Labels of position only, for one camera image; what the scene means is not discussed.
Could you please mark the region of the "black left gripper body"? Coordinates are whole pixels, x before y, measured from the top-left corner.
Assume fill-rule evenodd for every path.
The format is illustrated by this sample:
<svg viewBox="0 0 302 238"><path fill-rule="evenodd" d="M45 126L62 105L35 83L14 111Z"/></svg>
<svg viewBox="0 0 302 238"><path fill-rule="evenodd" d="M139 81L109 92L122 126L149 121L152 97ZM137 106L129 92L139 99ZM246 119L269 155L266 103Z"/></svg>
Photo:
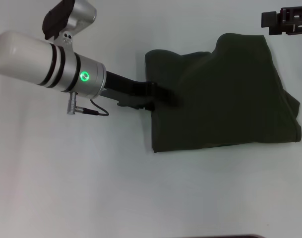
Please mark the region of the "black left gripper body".
<svg viewBox="0 0 302 238"><path fill-rule="evenodd" d="M153 82L138 82L108 71L101 96L116 100L120 107L153 111L156 87Z"/></svg>

